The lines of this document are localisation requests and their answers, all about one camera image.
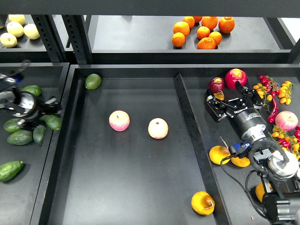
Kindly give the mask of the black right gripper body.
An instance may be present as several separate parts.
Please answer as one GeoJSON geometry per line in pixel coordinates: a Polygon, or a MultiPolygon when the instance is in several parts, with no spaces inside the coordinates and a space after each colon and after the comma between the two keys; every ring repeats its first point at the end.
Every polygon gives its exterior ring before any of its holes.
{"type": "Polygon", "coordinates": [[[267,123],[254,108],[227,108],[226,115],[238,137],[245,141],[255,141],[264,137],[267,123]]]}

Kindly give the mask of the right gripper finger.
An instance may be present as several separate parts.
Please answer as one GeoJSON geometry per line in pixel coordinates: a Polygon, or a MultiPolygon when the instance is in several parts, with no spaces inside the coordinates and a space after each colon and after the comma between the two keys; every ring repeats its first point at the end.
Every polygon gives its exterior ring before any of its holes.
{"type": "Polygon", "coordinates": [[[249,89],[246,86],[242,86],[239,81],[235,82],[235,88],[241,94],[240,106],[244,108],[252,107],[257,110],[260,110],[264,106],[263,99],[255,89],[249,89]]]}
{"type": "Polygon", "coordinates": [[[206,90],[206,95],[205,109],[215,122],[220,122],[226,117],[232,118],[232,115],[227,111],[229,108],[232,109],[231,103],[216,98],[210,88],[206,90]]]}

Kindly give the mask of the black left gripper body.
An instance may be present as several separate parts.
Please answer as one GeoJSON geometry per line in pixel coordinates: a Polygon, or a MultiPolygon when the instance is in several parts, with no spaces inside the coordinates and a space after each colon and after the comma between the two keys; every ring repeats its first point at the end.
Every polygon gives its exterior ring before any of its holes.
{"type": "Polygon", "coordinates": [[[27,91],[15,94],[13,104],[17,108],[13,109],[12,115],[25,120],[26,124],[41,124],[41,117],[45,115],[46,104],[41,99],[27,91]]]}

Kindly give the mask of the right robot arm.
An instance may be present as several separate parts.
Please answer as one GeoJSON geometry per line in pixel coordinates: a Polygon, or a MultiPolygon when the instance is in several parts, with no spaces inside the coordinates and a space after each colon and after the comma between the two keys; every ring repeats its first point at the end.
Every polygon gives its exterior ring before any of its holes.
{"type": "Polygon", "coordinates": [[[220,100],[211,89],[206,90],[206,110],[215,122],[227,118],[241,139],[241,143],[228,147],[231,158],[247,157],[253,171],[260,176],[264,194],[259,208],[249,197],[254,209],[272,225],[298,225],[300,223],[300,183],[297,175],[299,162],[290,152],[267,137],[267,123],[258,112],[263,100],[256,90],[235,83],[240,98],[220,100]]]}

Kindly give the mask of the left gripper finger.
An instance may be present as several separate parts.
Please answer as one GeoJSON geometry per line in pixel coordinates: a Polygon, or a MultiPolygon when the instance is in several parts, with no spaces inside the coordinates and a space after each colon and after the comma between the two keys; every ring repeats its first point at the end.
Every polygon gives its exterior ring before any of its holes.
{"type": "Polygon", "coordinates": [[[25,120],[25,119],[18,119],[17,125],[21,130],[35,130],[37,127],[45,127],[43,121],[40,119],[32,119],[32,120],[25,120]]]}
{"type": "Polygon", "coordinates": [[[61,110],[60,102],[54,96],[43,103],[43,113],[45,115],[60,115],[61,110]]]}

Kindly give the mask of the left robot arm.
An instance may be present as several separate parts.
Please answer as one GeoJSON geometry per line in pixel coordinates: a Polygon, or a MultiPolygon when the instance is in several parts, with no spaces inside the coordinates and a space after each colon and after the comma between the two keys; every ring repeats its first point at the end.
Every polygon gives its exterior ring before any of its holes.
{"type": "Polygon", "coordinates": [[[51,120],[61,122],[61,106],[56,97],[52,96],[44,101],[42,89],[38,85],[28,85],[23,89],[19,83],[24,79],[24,71],[30,61],[25,60],[21,66],[11,74],[0,75],[0,107],[11,111],[16,119],[16,126],[20,129],[34,129],[51,120]]]}

